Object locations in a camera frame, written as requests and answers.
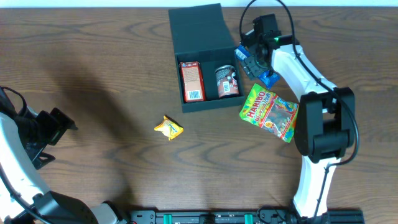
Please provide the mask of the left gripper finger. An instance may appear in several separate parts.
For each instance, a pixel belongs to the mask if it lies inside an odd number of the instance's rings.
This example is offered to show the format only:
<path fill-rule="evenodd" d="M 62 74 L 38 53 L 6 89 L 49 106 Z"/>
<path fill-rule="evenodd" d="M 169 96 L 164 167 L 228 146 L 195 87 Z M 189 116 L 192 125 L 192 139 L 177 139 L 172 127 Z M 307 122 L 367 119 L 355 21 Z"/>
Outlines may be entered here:
<path fill-rule="evenodd" d="M 44 166 L 55 160 L 55 157 L 51 154 L 44 152 L 44 149 L 44 147 L 34 146 L 28 146 L 25 149 L 29 159 L 31 160 L 36 170 L 43 168 Z"/>
<path fill-rule="evenodd" d="M 65 134 L 65 132 L 68 129 L 75 130 L 77 131 L 78 128 L 74 122 L 69 116 L 67 116 L 64 112 L 59 110 L 58 108 L 54 108 L 50 114 L 55 118 L 57 124 L 57 130 L 53 134 L 49 144 L 54 146 L 60 138 Z"/>

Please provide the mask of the blue snack bar wrapper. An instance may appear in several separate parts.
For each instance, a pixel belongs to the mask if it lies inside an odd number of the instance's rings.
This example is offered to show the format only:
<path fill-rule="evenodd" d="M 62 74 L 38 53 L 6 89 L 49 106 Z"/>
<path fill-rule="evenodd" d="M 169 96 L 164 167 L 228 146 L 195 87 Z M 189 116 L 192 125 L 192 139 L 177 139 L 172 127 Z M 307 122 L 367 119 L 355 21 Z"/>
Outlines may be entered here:
<path fill-rule="evenodd" d="M 269 90 L 279 81 L 278 74 L 272 72 L 265 63 L 261 64 L 257 57 L 250 54 L 244 46 L 237 46 L 234 53 L 249 79 L 259 79 Z"/>

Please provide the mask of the small red Pringles can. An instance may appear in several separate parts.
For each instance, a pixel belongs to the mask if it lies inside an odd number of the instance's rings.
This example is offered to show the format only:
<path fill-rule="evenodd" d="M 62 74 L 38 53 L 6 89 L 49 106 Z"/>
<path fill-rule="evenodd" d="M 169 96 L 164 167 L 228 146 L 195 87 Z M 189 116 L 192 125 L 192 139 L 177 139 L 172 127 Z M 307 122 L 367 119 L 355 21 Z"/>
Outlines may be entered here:
<path fill-rule="evenodd" d="M 239 94 L 236 71 L 232 65 L 224 65 L 215 70 L 219 98 L 227 98 Z"/>

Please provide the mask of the red and white carton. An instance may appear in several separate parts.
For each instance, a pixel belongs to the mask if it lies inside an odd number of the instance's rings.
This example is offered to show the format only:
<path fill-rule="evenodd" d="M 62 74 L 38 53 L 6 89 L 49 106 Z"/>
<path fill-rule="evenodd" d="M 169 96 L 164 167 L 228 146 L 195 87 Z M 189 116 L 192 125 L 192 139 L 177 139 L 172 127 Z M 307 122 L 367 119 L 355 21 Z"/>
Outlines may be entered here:
<path fill-rule="evenodd" d="M 179 64 L 183 80 L 184 100 L 186 103 L 205 101 L 205 87 L 200 63 L 181 62 Z"/>

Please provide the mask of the small orange yellow snack bag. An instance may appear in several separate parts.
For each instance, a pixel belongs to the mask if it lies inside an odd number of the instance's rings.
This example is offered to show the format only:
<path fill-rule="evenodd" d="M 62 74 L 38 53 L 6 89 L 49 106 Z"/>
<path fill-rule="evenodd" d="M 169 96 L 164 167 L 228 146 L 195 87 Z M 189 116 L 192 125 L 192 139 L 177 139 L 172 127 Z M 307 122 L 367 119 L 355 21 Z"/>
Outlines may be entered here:
<path fill-rule="evenodd" d="M 164 115 L 164 120 L 154 128 L 155 131 L 161 132 L 169 141 L 175 139 L 183 133 L 184 129 Z"/>

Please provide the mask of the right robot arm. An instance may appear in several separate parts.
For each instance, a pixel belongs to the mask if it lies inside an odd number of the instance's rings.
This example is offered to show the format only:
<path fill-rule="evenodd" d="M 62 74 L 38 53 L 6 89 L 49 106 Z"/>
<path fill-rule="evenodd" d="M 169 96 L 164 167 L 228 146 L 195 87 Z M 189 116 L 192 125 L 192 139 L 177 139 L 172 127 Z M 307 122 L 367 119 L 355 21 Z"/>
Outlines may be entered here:
<path fill-rule="evenodd" d="M 350 88 L 328 81 L 305 56 L 294 34 L 283 35 L 275 15 L 259 16 L 241 34 L 235 54 L 249 77 L 258 77 L 241 110 L 243 120 L 285 141 L 302 156 L 300 181 L 287 223 L 329 223 L 326 201 L 335 169 L 359 143 Z"/>

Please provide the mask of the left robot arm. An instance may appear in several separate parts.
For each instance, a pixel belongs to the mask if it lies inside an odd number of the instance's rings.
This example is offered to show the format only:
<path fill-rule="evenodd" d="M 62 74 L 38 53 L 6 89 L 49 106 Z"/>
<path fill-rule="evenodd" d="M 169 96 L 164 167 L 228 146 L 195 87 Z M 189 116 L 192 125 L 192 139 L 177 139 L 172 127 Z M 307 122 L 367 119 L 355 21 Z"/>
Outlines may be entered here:
<path fill-rule="evenodd" d="M 39 169 L 54 161 L 44 152 L 54 146 L 74 120 L 58 108 L 36 113 L 24 101 L 16 111 L 1 87 L 1 220 L 4 223 L 129 223 L 126 212 L 110 201 L 88 207 L 77 198 L 56 193 Z"/>

